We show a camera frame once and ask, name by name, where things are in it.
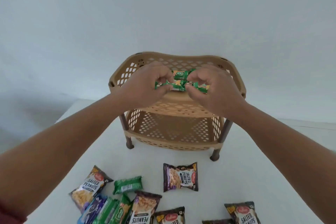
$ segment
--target hand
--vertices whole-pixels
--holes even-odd
[[[246,103],[230,74],[218,67],[203,65],[190,73],[187,80],[210,85],[207,94],[191,85],[185,88],[191,99],[217,116],[231,120],[237,109]]]
[[[155,82],[166,80],[174,82],[173,74],[161,62],[154,61],[136,70],[119,90],[127,110],[148,107],[159,101],[173,86],[160,86],[155,90]]]

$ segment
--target white barcode label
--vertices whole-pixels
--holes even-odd
[[[122,187],[121,187],[121,192],[124,192],[124,191],[130,190],[130,189],[132,189],[132,188],[133,188],[132,184],[130,184],[130,185],[125,185],[125,186],[122,186]]]

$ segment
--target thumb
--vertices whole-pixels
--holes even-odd
[[[202,92],[200,92],[198,89],[196,89],[194,86],[191,85],[186,85],[185,89],[187,90],[187,93],[189,95],[189,97],[197,102],[199,102],[200,104],[204,103],[206,101],[206,94],[203,94]]]
[[[163,97],[167,92],[173,89],[173,86],[171,84],[167,84],[164,86],[158,87],[155,91],[157,92],[157,95],[160,97]]]

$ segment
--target brown basket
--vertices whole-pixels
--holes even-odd
[[[217,140],[224,124],[223,118],[173,117],[140,110],[126,115],[129,130],[126,137],[135,137],[149,145],[173,150],[220,149]]]
[[[127,79],[141,66],[153,61],[160,61],[172,70],[190,70],[200,68],[202,64],[216,65],[228,71],[236,83],[241,95],[246,97],[245,85],[236,67],[225,58],[218,56],[175,56],[159,52],[141,52],[128,57],[110,78],[109,87],[122,86]],[[143,111],[182,117],[214,117],[204,107],[193,101],[187,92],[167,93],[159,102],[141,109]]]

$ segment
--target brown rack leg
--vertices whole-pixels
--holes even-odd
[[[120,116],[119,116],[119,119],[120,119],[120,121],[121,121],[121,124],[122,124],[122,126],[123,126],[124,131],[128,130],[129,127],[128,127],[128,124],[127,124],[125,115],[124,115],[124,114],[120,115]],[[125,136],[125,137],[126,137],[126,146],[127,146],[127,148],[128,148],[128,149],[133,149],[133,148],[134,148],[134,145],[132,144],[132,140],[131,140],[131,138],[128,137],[128,136]]]
[[[220,136],[218,138],[218,142],[220,143],[224,143],[229,131],[230,131],[230,128],[232,126],[233,122],[226,119],[225,120],[225,123],[224,123],[224,126],[222,128],[222,131],[220,133]],[[219,159],[219,152],[221,151],[221,149],[215,149],[213,150],[213,153],[212,153],[212,156],[210,157],[210,159],[212,161],[217,161]]]

